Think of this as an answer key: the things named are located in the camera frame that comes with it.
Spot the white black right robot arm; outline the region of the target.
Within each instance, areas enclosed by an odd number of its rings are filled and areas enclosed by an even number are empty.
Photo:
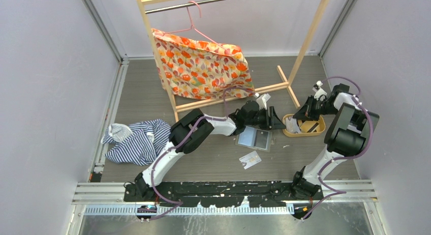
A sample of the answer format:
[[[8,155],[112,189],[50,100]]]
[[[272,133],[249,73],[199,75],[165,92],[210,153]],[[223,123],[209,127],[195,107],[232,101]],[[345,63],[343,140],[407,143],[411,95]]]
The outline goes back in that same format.
[[[315,94],[285,120],[290,133],[302,133],[301,127],[306,123],[316,122],[322,115],[335,116],[324,137],[323,151],[294,175],[290,193],[299,200],[314,197],[325,177],[339,164],[363,155],[380,119],[378,114],[362,107],[348,85],[338,84],[328,94],[322,84],[318,81],[314,85]]]

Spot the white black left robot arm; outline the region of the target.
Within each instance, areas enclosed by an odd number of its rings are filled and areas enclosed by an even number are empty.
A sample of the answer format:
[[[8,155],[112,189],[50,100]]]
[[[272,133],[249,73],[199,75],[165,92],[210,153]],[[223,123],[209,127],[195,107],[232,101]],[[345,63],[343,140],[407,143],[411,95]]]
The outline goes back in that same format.
[[[225,117],[204,114],[201,109],[193,109],[170,130],[170,135],[162,152],[155,161],[135,178],[136,194],[143,201],[151,201],[167,172],[184,155],[195,151],[210,135],[236,136],[247,126],[261,130],[286,128],[277,116],[273,106],[261,108],[256,101],[247,101],[241,108]]]

